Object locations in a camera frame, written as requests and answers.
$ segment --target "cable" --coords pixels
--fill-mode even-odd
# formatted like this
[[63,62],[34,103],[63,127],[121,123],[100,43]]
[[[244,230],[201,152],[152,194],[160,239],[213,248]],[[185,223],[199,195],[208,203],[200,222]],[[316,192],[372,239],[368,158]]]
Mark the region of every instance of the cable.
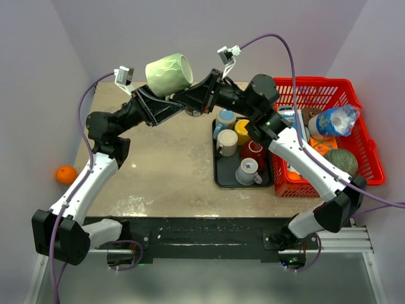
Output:
[[84,184],[84,182],[86,181],[86,179],[89,177],[91,170],[93,169],[93,163],[94,163],[94,156],[93,156],[93,152],[91,151],[91,146],[90,146],[90,142],[87,140],[86,135],[84,133],[84,127],[82,125],[81,119],[80,119],[80,110],[82,109],[82,104],[84,101],[84,98],[86,97],[87,93],[101,80],[114,75],[113,72],[108,73],[100,78],[98,78],[92,85],[90,85],[87,90],[82,94],[82,97],[80,97],[80,101],[78,102],[77,105],[77,111],[76,111],[76,119],[77,119],[77,124],[78,124],[78,128],[80,131],[80,135],[82,136],[82,139],[84,140],[84,143],[86,145],[87,151],[89,152],[89,157],[90,157],[90,166],[89,169],[87,169],[85,175],[83,176],[83,179],[77,183],[76,187],[73,188],[73,190],[71,191],[71,193],[68,195],[66,202],[64,203],[64,205],[62,206],[58,216],[56,217],[55,220],[55,224],[53,226],[52,229],[52,234],[51,234],[51,242],[49,243],[49,259],[51,261],[51,266],[50,266],[50,270],[51,270],[51,283],[52,283],[52,289],[53,289],[53,296],[54,296],[54,302],[56,304],[60,303],[59,300],[59,294],[58,294],[58,284],[60,282],[61,276],[63,274],[63,271],[66,268],[66,263],[62,266],[61,269],[61,273],[59,275],[59,279],[56,280],[56,274],[55,274],[55,261],[54,261],[54,249],[55,249],[55,240],[56,240],[56,233],[58,231],[58,227],[59,227],[59,223],[61,221],[62,218],[62,214],[63,212],[65,212],[65,209],[67,208],[70,200],[73,198],[73,196],[76,194],[76,192],[80,189],[80,187]]
[[358,193],[361,193],[369,198],[371,198],[372,200],[378,201],[380,203],[383,203],[384,205],[387,206],[393,206],[393,207],[397,207],[397,208],[405,208],[405,202],[399,202],[399,203],[392,203],[387,201],[386,199],[383,198],[379,198],[378,196],[375,196],[374,194],[368,193],[356,186],[353,186],[352,184],[350,184],[349,182],[346,182],[345,180],[342,180],[339,178],[339,176],[337,174],[335,174],[333,171],[329,170],[329,168],[327,168],[326,166],[324,166],[320,161],[318,161],[304,146],[304,143],[302,142],[302,137],[301,137],[301,124],[299,123],[299,115],[298,115],[298,105],[297,105],[297,88],[296,88],[296,70],[294,68],[294,61],[292,59],[292,54],[291,54],[291,50],[289,45],[287,44],[287,42],[284,40],[283,37],[281,37],[278,34],[273,34],[273,33],[269,33],[269,34],[264,34],[261,35],[255,39],[253,39],[252,41],[249,41],[248,43],[244,44],[240,49],[244,49],[247,46],[249,46],[250,44],[256,42],[257,40],[260,40],[262,38],[265,37],[276,37],[278,40],[280,40],[283,45],[285,46],[285,49],[287,50],[288,54],[289,54],[289,58],[290,58],[290,65],[291,65],[291,74],[292,74],[292,95],[293,95],[293,100],[294,100],[294,114],[295,117],[297,119],[297,139],[298,139],[298,143],[301,147],[301,149],[305,152],[305,154],[307,154],[307,156],[312,159],[319,167],[321,167],[325,172],[327,172],[328,174],[330,174],[334,179],[337,179],[340,183],[342,183],[343,185],[357,191]]
[[156,97],[153,97],[152,95],[149,95],[147,92],[145,92],[142,89],[136,89],[135,91],[140,92],[143,96],[148,97],[149,99],[153,100],[153,101],[157,101],[159,103],[168,103],[169,105],[174,105],[174,106],[182,106],[182,104],[180,103],[173,103],[171,101],[167,101],[167,100],[162,100],[162,99],[158,99]]
[[[133,259],[131,263],[135,263],[135,258],[136,258],[136,247],[135,244],[130,245],[131,251],[132,251],[132,255],[133,255]],[[122,264],[122,260],[118,260],[115,262],[107,262],[108,266],[110,266],[110,268],[115,267],[115,266],[119,266]]]
[[142,260],[142,257],[144,256],[144,249],[143,249],[142,245],[140,243],[138,243],[137,241],[134,241],[132,239],[126,239],[126,240],[123,240],[123,241],[111,242],[111,244],[123,244],[123,243],[130,243],[130,244],[134,244],[134,245],[138,246],[138,248],[140,249],[139,258],[131,266],[128,266],[128,267],[125,267],[125,268],[117,267],[117,271],[125,271],[125,270],[130,270],[130,269],[135,268],[139,264],[139,262]]
[[228,76],[224,78],[225,82],[228,82],[232,87],[238,87],[237,84]]
[[301,254],[301,252],[306,256],[306,242],[303,241],[301,247],[299,248],[298,255]]
[[380,205],[380,206],[377,206],[377,207],[373,207],[373,208],[370,208],[370,209],[366,209],[366,210],[364,210],[364,211],[356,212],[356,213],[353,215],[353,217],[358,217],[359,215],[365,214],[365,213],[367,213],[367,212],[375,211],[375,210],[382,209],[382,208],[388,208],[388,207],[391,207],[391,206]]
[[319,259],[320,255],[321,255],[322,240],[317,233],[315,233],[315,238],[318,241],[318,252],[316,253],[316,256],[314,257],[314,259],[307,265],[297,268],[297,269],[293,269],[293,268],[289,268],[288,266],[284,266],[285,270],[289,270],[291,272],[302,272],[302,271],[307,270],[308,268],[310,268],[312,265],[314,265],[316,263],[316,261]]

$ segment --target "green mug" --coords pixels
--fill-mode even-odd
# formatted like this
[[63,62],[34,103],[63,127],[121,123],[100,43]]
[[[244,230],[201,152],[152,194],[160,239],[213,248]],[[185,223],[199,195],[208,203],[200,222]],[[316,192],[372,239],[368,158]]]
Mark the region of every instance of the green mug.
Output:
[[157,97],[183,91],[192,84],[192,70],[183,54],[173,54],[145,67],[147,85]]

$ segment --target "mug handle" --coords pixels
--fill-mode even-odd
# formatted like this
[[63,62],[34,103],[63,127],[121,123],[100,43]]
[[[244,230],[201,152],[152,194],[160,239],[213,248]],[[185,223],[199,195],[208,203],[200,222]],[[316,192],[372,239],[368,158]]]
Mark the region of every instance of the mug handle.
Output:
[[260,176],[258,173],[256,173],[256,174],[254,175],[254,181],[255,181],[255,183],[257,183],[257,184],[261,184],[261,183],[263,182],[263,179],[261,178],[261,176]]
[[223,130],[224,125],[222,123],[219,123],[213,132],[213,139],[217,139],[218,138],[218,134]]
[[220,157],[221,156],[221,150],[222,150],[222,148],[223,148],[223,145],[222,144],[220,144],[220,146],[218,147],[218,149],[216,149],[216,151],[215,151],[215,157]]

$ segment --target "white wall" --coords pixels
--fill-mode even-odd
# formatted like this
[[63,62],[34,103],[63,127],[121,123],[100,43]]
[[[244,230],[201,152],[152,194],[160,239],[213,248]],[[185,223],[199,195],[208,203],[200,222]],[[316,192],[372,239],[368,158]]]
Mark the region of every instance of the white wall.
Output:
[[[392,201],[405,201],[404,12],[404,1],[369,0],[327,74],[354,84],[387,174],[386,185],[373,192]],[[392,304],[405,299],[404,216],[386,208],[361,218]]]
[[[98,77],[119,65],[137,69],[172,53],[189,59],[194,79],[223,69],[216,50],[265,32],[289,42],[298,75],[325,75],[366,0],[52,0],[83,66]],[[289,76],[275,39],[249,46],[230,76]]]
[[31,216],[62,188],[89,77],[50,0],[0,1],[0,302],[22,303],[35,262]]

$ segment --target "yellow mug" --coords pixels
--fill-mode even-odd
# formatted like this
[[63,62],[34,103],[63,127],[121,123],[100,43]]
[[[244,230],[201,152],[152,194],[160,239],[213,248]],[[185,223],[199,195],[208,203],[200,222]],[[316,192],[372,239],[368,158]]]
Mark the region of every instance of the yellow mug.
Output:
[[245,126],[249,123],[247,119],[240,119],[235,123],[234,130],[238,135],[238,146],[243,146],[245,143],[251,141],[250,136],[247,134]]

